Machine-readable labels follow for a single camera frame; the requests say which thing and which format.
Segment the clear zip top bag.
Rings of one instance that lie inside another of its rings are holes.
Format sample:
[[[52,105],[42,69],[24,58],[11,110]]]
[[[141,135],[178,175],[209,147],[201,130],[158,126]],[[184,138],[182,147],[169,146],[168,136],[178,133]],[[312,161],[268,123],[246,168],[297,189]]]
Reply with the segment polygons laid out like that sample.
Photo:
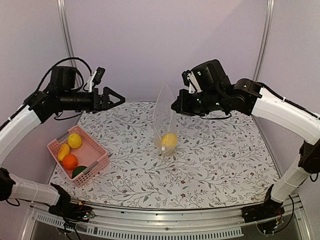
[[[172,103],[175,101],[174,95],[167,84],[163,83],[158,94],[155,109],[153,112],[153,137],[162,138],[167,133],[174,133],[178,136],[176,113],[171,109]],[[171,156],[175,147],[165,148],[158,153],[162,157]]]

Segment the yellow mango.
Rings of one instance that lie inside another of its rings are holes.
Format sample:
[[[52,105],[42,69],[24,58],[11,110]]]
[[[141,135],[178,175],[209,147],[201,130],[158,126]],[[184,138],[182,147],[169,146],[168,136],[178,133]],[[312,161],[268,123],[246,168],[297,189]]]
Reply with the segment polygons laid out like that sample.
[[[162,146],[164,148],[174,148],[178,143],[178,137],[175,133],[166,133],[162,139]]]
[[[64,157],[70,153],[70,146],[68,144],[62,144],[57,155],[59,162],[62,162]]]

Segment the yellow banana bunch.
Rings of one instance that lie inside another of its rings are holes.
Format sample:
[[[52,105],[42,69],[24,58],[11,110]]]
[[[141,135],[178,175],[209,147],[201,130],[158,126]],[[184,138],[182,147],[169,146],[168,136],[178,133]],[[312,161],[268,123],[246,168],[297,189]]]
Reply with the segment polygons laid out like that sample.
[[[155,137],[154,138],[154,146],[157,148],[158,151],[162,151],[164,149],[162,138]]]

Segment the yellow lemon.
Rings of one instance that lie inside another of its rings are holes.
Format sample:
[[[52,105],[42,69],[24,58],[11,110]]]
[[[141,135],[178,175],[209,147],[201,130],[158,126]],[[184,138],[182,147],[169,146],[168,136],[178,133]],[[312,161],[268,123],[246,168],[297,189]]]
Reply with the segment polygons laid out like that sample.
[[[72,149],[78,149],[82,146],[82,138],[77,133],[72,133],[67,138],[67,144]]]

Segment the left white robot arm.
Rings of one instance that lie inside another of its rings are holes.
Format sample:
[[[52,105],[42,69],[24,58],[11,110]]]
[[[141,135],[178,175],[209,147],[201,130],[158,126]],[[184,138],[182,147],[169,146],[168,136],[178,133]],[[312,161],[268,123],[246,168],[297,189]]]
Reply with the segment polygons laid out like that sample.
[[[0,127],[0,161],[4,162],[11,151],[32,130],[43,124],[52,115],[63,111],[85,111],[98,113],[123,104],[126,99],[109,87],[99,94],[96,85],[100,84],[105,69],[98,67],[89,77],[89,90],[75,87],[76,76],[80,74],[72,66],[53,66],[47,90],[36,90],[28,96],[20,108]],[[26,180],[0,169],[0,199],[10,199],[42,203],[49,207],[48,212],[67,220],[88,221],[94,216],[93,209],[83,201],[73,203],[71,196],[57,184],[41,184]]]

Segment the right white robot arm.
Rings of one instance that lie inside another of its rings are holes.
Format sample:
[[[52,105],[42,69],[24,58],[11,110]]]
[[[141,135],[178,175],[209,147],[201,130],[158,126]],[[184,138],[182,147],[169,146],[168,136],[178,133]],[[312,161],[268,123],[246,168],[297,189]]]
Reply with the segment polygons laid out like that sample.
[[[185,116],[204,117],[213,111],[238,111],[271,121],[303,139],[298,156],[284,175],[266,192],[262,203],[243,207],[245,223],[284,213],[283,202],[312,174],[320,172],[320,116],[280,96],[262,82],[242,78],[231,84],[217,59],[182,74],[185,89],[171,109]]]

